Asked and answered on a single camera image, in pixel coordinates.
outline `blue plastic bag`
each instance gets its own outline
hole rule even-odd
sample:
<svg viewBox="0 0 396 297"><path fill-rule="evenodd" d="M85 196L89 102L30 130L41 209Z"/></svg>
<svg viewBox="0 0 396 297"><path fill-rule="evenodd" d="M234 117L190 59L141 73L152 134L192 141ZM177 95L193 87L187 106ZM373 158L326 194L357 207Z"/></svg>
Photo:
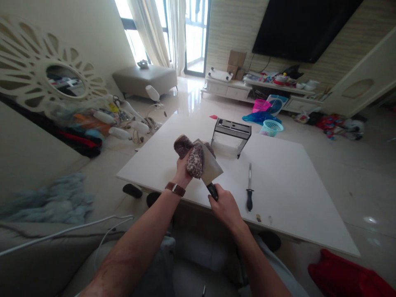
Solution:
<svg viewBox="0 0 396 297"><path fill-rule="evenodd" d="M279 124L282 124L282 121L279 120L277 117L272 116L268 111L259 111L257 113L251 113L247 116L243 116L242 120L245 122L253 122L259 125L263 125L265 120L274 120L277 121Z"/></svg>

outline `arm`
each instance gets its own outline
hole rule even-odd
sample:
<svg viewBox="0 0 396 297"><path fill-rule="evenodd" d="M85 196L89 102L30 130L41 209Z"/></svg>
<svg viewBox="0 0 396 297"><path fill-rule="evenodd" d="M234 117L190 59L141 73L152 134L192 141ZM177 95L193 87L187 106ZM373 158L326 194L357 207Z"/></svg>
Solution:
<svg viewBox="0 0 396 297"><path fill-rule="evenodd" d="M238 206L229 191L219 184L214 185L219 194L216 202L208 196L215 216L226 225L242 255L246 265L253 296L291 296L285 284L276 274L253 238L249 227L240 216Z"/></svg>
<svg viewBox="0 0 396 297"><path fill-rule="evenodd" d="M177 172L171 181L183 188L192 179L186 171L188 157L189 154L177 161ZM165 189L117 242L79 296L129 296L160 248L180 199Z"/></svg>

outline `wrist watch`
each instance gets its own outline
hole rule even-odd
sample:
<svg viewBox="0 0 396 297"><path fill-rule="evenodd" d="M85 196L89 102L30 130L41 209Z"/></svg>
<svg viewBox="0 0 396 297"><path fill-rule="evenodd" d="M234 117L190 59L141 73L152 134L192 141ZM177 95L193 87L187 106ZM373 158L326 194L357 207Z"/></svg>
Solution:
<svg viewBox="0 0 396 297"><path fill-rule="evenodd" d="M181 186L179 186L178 184L174 184L172 182L168 182L165 189L171 190L173 193L179 195L180 197L183 197L184 193L186 192L186 190L183 189Z"/></svg>

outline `black tv screen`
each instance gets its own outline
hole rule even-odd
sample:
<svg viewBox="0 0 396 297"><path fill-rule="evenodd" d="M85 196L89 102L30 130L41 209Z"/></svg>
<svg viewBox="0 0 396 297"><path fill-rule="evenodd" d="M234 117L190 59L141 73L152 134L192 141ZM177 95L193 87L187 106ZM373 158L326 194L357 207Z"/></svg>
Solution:
<svg viewBox="0 0 396 297"><path fill-rule="evenodd" d="M363 0L270 0L252 52L315 63Z"/></svg>

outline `knife handle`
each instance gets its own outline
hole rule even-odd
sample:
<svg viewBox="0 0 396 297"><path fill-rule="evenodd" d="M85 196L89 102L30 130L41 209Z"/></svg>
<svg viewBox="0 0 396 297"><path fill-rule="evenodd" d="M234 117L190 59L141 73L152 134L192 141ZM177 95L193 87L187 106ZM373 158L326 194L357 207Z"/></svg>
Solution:
<svg viewBox="0 0 396 297"><path fill-rule="evenodd" d="M213 199L216 200L216 202L217 202L218 199L219 199L219 195L217 194L217 190L215 188L215 185L213 183L210 183L206 187L209 190L210 194L212 195Z"/></svg>
<svg viewBox="0 0 396 297"><path fill-rule="evenodd" d="M252 201L252 192L254 192L251 189L247 189L247 203L246 203L246 207L249 211L252 210L253 208L253 201Z"/></svg>

